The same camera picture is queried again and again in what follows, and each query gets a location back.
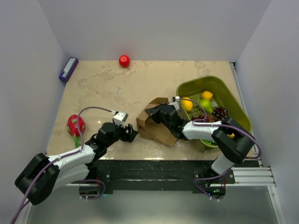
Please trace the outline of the brown cardboard box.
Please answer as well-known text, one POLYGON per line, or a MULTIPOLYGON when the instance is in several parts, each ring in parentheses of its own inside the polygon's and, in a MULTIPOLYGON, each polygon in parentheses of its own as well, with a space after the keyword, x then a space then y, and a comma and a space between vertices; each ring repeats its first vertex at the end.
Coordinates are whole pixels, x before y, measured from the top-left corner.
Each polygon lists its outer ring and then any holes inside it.
POLYGON ((172 147, 175 145, 177 139, 163 124, 155 123, 145 112, 145 109, 153 108, 162 103, 168 104, 168 98, 155 98, 145 106, 136 118, 137 130, 143 139, 154 140, 157 143, 172 147))

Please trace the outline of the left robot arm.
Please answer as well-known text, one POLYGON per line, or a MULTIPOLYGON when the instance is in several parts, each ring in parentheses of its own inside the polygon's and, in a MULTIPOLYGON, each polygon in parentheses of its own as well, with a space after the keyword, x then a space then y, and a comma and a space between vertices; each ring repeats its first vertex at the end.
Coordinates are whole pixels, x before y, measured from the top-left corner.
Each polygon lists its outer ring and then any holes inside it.
POLYGON ((46 156, 35 155, 16 178, 15 186, 33 205, 43 202, 54 190, 75 181, 92 183, 97 172, 89 167, 107 153, 107 149, 121 140, 133 142, 138 131, 131 124, 118 126, 106 122, 83 147, 66 153, 46 156))

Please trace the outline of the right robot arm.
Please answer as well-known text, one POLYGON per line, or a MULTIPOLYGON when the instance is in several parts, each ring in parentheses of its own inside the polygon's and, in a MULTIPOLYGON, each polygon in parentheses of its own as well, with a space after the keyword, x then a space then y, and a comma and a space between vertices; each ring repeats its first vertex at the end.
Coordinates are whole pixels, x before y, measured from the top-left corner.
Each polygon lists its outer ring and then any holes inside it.
POLYGON ((182 119, 173 105, 161 104, 145 109, 157 124, 163 124, 180 140, 210 140, 216 143, 221 155, 201 174, 203 180, 219 183, 236 164, 241 164, 255 144, 255 138, 233 118, 213 123, 182 119))

